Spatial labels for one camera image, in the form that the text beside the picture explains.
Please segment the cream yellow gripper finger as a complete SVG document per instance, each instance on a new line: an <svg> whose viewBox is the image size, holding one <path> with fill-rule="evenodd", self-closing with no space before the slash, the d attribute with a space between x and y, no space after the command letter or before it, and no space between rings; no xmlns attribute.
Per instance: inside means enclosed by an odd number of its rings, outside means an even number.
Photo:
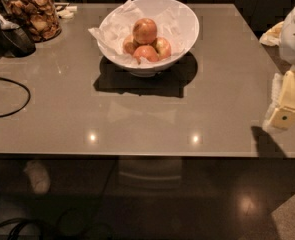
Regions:
<svg viewBox="0 0 295 240"><path fill-rule="evenodd" d="M284 74L276 73L272 81L271 104L265 115L263 130L277 133L295 123L295 65Z"/></svg>

